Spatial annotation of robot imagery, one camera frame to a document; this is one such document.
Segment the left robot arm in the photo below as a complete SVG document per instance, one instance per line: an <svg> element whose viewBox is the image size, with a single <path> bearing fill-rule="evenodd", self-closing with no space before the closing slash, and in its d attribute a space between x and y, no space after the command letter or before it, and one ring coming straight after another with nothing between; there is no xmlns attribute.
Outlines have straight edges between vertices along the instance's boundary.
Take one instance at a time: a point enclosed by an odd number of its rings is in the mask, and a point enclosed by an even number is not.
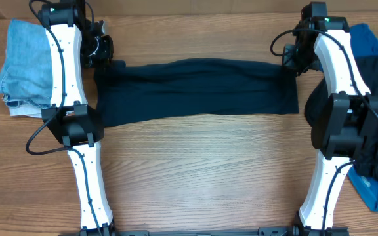
<svg viewBox="0 0 378 236"><path fill-rule="evenodd" d="M81 205L79 235L115 235L101 168L101 116L85 96L81 70L108 65L112 38L105 21L88 20L86 1L44 1L35 13L49 42L52 94L41 112L47 127L72 162Z"/></svg>

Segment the dark navy t-shirt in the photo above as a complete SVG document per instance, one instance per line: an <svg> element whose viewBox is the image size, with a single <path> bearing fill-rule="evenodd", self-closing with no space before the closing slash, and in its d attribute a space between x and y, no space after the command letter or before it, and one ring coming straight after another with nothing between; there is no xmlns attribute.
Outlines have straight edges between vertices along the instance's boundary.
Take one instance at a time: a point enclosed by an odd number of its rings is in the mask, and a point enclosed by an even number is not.
<svg viewBox="0 0 378 236"><path fill-rule="evenodd" d="M94 72L96 109L107 127L199 114L299 112L295 74L266 62L192 58Z"/></svg>

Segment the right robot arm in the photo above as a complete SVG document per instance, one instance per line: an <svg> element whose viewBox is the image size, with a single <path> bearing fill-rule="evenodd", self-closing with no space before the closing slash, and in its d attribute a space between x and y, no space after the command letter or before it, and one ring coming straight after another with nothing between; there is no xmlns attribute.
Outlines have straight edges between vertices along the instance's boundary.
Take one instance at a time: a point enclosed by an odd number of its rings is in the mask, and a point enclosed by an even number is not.
<svg viewBox="0 0 378 236"><path fill-rule="evenodd" d="M333 227L333 212L343 182L378 126L378 96L363 82L350 45L346 18L328 16L326 3L311 2L290 31L294 44L283 49L282 63L297 74L321 69L327 100L312 125L316 165L304 203L291 227L280 235L348 235Z"/></svg>

